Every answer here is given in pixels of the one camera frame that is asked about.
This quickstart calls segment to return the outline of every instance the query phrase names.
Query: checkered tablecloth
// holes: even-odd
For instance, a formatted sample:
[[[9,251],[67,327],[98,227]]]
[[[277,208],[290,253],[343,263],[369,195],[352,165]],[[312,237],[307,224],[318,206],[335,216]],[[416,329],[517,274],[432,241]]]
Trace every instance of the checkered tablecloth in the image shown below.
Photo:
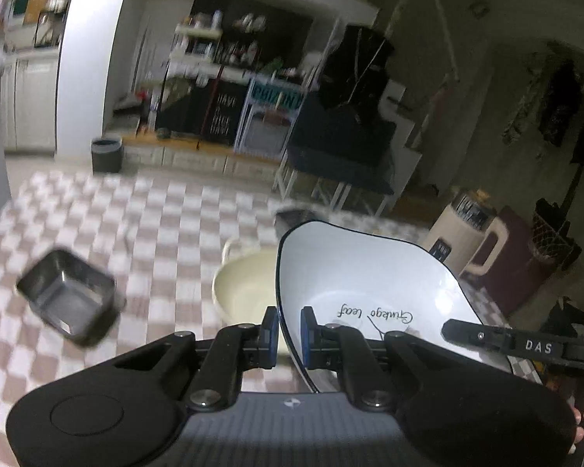
[[[212,304],[212,279],[223,244],[238,237],[275,246],[274,213],[292,203],[166,179],[34,175],[0,214],[0,467],[17,467],[5,421],[26,392],[175,330],[214,337],[222,322]],[[412,242],[427,233],[347,212],[330,213],[329,220]],[[125,297],[119,319],[93,348],[64,339],[14,292],[25,269],[55,245],[107,269]],[[485,323],[505,324],[484,292],[465,290]],[[533,376],[528,363],[514,368]],[[249,371],[243,389],[302,392],[304,385],[283,363]]]

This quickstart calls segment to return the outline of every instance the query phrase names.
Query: bucket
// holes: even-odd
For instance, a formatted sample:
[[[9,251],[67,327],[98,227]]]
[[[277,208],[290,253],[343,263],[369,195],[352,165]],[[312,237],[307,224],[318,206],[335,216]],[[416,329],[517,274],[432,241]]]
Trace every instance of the bucket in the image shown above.
[[[91,142],[91,162],[95,174],[118,174],[123,163],[121,139],[95,139]]]

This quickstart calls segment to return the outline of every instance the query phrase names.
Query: wire basket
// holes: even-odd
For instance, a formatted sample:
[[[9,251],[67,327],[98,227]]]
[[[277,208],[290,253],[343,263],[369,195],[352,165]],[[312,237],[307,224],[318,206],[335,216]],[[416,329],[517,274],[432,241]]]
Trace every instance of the wire basket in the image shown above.
[[[528,248],[533,257],[545,265],[560,265],[571,252],[571,244],[536,212],[532,219],[532,238],[528,241]]]

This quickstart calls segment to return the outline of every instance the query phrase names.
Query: sign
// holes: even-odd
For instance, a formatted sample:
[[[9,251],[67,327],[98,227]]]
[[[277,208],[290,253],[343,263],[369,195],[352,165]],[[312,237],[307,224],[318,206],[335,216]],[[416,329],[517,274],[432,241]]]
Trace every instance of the sign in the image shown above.
[[[204,139],[232,146],[236,139],[247,86],[219,81],[204,127]]]
[[[279,108],[289,111],[299,110],[303,103],[303,93],[287,90],[274,84],[255,83],[251,96],[259,103],[275,106],[279,102]]]
[[[560,358],[564,351],[561,342],[549,342],[543,339],[528,337],[527,335],[517,335],[515,338],[515,349],[524,358]]]

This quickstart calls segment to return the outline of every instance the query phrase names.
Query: white table leg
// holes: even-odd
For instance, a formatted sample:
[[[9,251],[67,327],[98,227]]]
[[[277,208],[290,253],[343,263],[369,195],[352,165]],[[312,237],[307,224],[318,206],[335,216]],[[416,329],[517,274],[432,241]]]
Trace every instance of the white table leg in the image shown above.
[[[322,177],[319,177],[316,181],[316,185],[314,186],[313,190],[311,191],[311,197],[316,198],[320,194],[320,184],[322,182]]]
[[[387,204],[389,204],[391,199],[392,199],[391,197],[389,197],[387,195],[383,195],[383,201],[380,203],[380,206],[378,206],[378,209],[374,213],[375,218],[380,218],[380,215],[383,214],[385,207],[387,207]]]
[[[298,172],[296,170],[292,170],[292,173],[290,174],[290,180],[288,181],[288,185],[286,186],[286,190],[281,196],[282,200],[286,200],[290,196],[292,188],[294,187],[294,183],[296,182],[297,176]]]
[[[335,188],[335,193],[333,193],[331,203],[329,204],[329,209],[331,209],[331,210],[335,209],[335,206],[338,204],[338,198],[342,194],[343,189],[344,189],[344,183],[341,182],[338,184],[338,187]]]
[[[286,164],[288,163],[288,153],[283,155],[281,159],[281,163],[279,163],[279,168],[277,172],[274,174],[274,183],[273,183],[273,191],[279,190],[281,193],[281,199],[285,200],[283,197],[283,192],[285,190],[285,177],[287,174]]]
[[[350,184],[346,185],[343,193],[341,194],[341,196],[339,198],[338,204],[335,207],[335,210],[342,210],[342,207],[344,207],[344,203],[346,202],[346,199],[348,198],[348,193],[350,193],[351,188],[352,188],[352,186]]]

